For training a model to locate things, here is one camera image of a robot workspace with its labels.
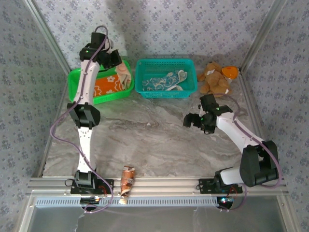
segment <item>stuffed toy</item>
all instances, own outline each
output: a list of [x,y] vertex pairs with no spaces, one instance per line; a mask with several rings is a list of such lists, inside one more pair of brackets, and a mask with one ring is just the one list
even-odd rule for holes
[[228,73],[235,71],[237,69],[234,66],[227,66],[222,69],[221,65],[216,62],[210,62],[207,64],[203,73],[197,76],[198,81],[205,81],[205,84],[200,88],[200,93],[212,94],[212,93],[228,93],[230,92],[229,82],[223,75],[223,70],[227,70]]

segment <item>robotic arm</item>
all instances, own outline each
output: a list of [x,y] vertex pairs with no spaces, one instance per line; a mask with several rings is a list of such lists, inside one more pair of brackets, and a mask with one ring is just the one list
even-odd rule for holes
[[[67,106],[69,109],[79,101],[75,108],[70,111],[70,115],[78,127],[80,149],[93,170],[96,169],[93,138],[96,126],[100,122],[100,111],[93,106],[93,92],[97,74],[122,63],[118,50],[112,49],[113,43],[107,35],[98,32],[91,34],[91,43],[87,44],[80,51],[81,76],[77,93],[74,102],[68,103]],[[80,154],[73,184],[78,188],[97,189],[99,181]]]
[[278,170],[269,154],[252,138],[263,143],[278,160],[277,147],[272,141],[265,142],[254,135],[237,119],[237,123],[251,137],[244,134],[234,123],[234,113],[224,105],[219,106],[214,95],[205,95],[200,98],[200,114],[187,114],[183,125],[200,128],[204,133],[214,133],[215,128],[224,131],[242,152],[240,167],[231,167],[216,172],[214,182],[218,191],[229,189],[232,184],[242,184],[249,187],[260,185],[270,180],[278,179]]

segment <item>green basket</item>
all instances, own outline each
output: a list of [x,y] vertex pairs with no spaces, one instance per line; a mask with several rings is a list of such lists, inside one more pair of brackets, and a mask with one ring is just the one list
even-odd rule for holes
[[[94,97],[93,98],[93,104],[94,105],[99,104],[99,103],[103,103],[103,102],[116,100],[116,99],[119,99],[119,98],[125,98],[125,97],[130,95],[130,93],[131,93],[131,91],[134,87],[134,78],[133,78],[132,70],[131,70],[128,62],[123,60],[123,63],[126,65],[127,69],[129,70],[129,72],[131,73],[131,76],[132,76],[130,88],[123,90],[123,91],[118,91],[118,92],[115,92],[115,93],[109,93],[109,94],[105,94],[105,95],[102,95],[102,96]],[[116,68],[111,68],[111,69],[107,70],[106,72],[99,72],[98,75],[97,75],[97,80],[116,74],[115,69]],[[80,76],[81,76],[81,69],[74,69],[68,75],[68,91],[69,91],[69,99],[70,99],[71,102],[74,101],[74,98],[75,98],[75,95],[76,95],[76,92],[77,92],[77,88],[78,88]]]

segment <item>orange cloth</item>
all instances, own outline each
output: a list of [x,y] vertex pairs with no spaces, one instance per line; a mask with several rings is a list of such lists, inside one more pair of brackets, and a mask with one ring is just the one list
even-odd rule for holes
[[93,97],[122,91],[123,85],[117,74],[96,80]]

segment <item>teal basket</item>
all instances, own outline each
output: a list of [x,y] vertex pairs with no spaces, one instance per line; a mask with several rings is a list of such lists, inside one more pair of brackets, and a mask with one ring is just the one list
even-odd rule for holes
[[[144,91],[142,82],[152,77],[164,77],[169,72],[184,70],[188,72],[185,81],[178,85],[183,91]],[[191,59],[140,59],[136,65],[135,90],[144,98],[187,98],[197,90],[197,73]]]
[[[123,90],[123,91],[118,91],[118,92],[115,92],[115,93],[109,93],[109,94],[105,94],[105,95],[102,95],[102,96],[94,97],[93,98],[93,104],[99,104],[99,103],[103,103],[103,102],[116,100],[116,99],[119,99],[119,98],[125,98],[125,97],[128,97],[130,95],[130,93],[131,93],[131,91],[134,87],[134,78],[133,78],[132,71],[131,71],[131,68],[130,68],[130,65],[128,64],[128,62],[125,61],[125,60],[122,60],[122,61],[126,65],[127,69],[130,71],[131,76],[132,76],[130,88]],[[116,74],[115,69],[116,68],[111,68],[111,69],[107,70],[106,72],[99,72],[98,75],[97,75],[97,80]],[[81,75],[81,69],[74,69],[68,75],[68,91],[69,91],[69,99],[70,99],[71,102],[75,98],[80,75]]]

